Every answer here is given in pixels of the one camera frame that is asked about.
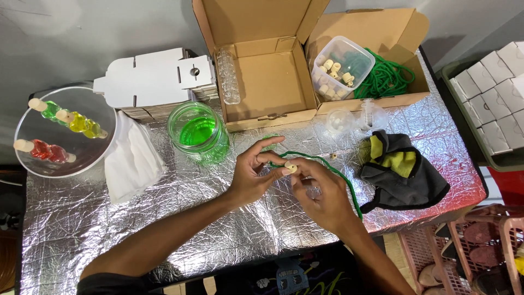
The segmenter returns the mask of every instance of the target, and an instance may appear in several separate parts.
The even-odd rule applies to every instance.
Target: green cord
[[[346,181],[347,185],[350,187],[351,199],[353,200],[353,205],[355,205],[355,210],[357,210],[358,217],[360,219],[362,219],[362,212],[360,211],[360,206],[358,205],[357,197],[355,195],[355,190],[353,189],[353,185],[351,184],[351,181],[349,179],[347,179],[347,177],[344,174],[342,174],[342,172],[340,172],[337,169],[333,168],[324,158],[319,157],[319,156],[310,156],[308,154],[303,154],[303,153],[299,153],[299,152],[287,151],[284,154],[279,155],[279,157],[285,157],[285,156],[287,156],[289,154],[299,155],[299,156],[303,156],[303,157],[310,158],[310,159],[320,159],[329,168],[329,170],[333,171],[334,173],[336,173],[340,177],[342,177]],[[269,162],[269,165],[271,167],[273,167],[273,168],[283,167],[283,166],[279,166],[279,165],[274,165],[273,162]]]
[[[378,99],[406,93],[408,84],[415,80],[413,71],[394,61],[385,60],[369,48],[365,49],[375,57],[375,65],[366,79],[355,89],[355,99]],[[411,79],[408,80],[402,70],[408,72]]]

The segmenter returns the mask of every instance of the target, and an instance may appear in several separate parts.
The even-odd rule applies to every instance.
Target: glass bottle
[[[231,52],[220,48],[216,56],[218,63],[220,85],[225,104],[239,104],[240,92],[238,90],[238,81],[236,79],[235,63]]]
[[[40,160],[49,160],[54,163],[72,163],[77,159],[77,156],[66,152],[58,145],[49,145],[42,140],[23,140],[15,141],[13,147],[21,152],[29,153],[32,157]]]
[[[62,108],[58,106],[56,103],[50,100],[41,101],[38,98],[33,98],[29,101],[28,105],[30,108],[39,111],[40,114],[42,114],[42,117],[49,119],[53,122],[57,122],[64,126],[67,125],[67,123],[57,119],[57,112],[60,111]]]
[[[91,119],[80,115],[78,112],[68,112],[60,110],[57,118],[65,123],[73,132],[82,132],[87,138],[106,138],[107,132],[100,128],[100,125]]]
[[[188,101],[173,109],[167,131],[174,146],[199,164],[219,163],[229,150],[221,118],[200,102]]]

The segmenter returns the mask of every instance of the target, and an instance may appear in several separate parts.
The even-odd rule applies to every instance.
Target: grey cloth
[[[376,186],[374,199],[361,206],[362,213],[376,207],[391,210],[429,208],[442,200],[450,185],[420,152],[411,145],[405,134],[386,134],[384,130],[373,132],[383,144],[383,154],[375,159],[381,163],[384,155],[391,152],[415,152],[417,160],[408,178],[390,168],[368,162],[364,164],[361,178]]]

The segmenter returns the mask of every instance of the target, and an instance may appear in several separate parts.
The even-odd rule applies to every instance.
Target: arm
[[[305,213],[322,228],[336,234],[350,247],[357,260],[361,277],[370,286],[387,294],[415,294],[397,267],[378,248],[362,221],[353,213],[346,192],[346,182],[331,173],[322,164],[297,158],[290,161],[297,165],[291,176],[293,193]],[[322,194],[315,199],[306,195],[306,185],[320,187]]]
[[[101,272],[133,277],[144,275],[210,223],[230,211],[258,200],[275,180],[290,173],[287,168],[282,167],[265,176],[258,176],[268,161],[279,165],[286,162],[273,151],[260,152],[262,148],[283,140],[283,136],[276,136],[257,141],[237,157],[233,181],[225,193],[132,234],[91,261],[80,279]]]

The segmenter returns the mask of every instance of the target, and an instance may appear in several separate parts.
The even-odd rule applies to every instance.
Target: box lid
[[[329,0],[193,0],[210,53],[215,45],[296,36],[308,39]]]
[[[375,53],[388,51],[396,44],[414,53],[428,29],[428,18],[415,8],[357,9],[324,14],[311,32],[307,53],[308,57],[315,57],[338,35]]]

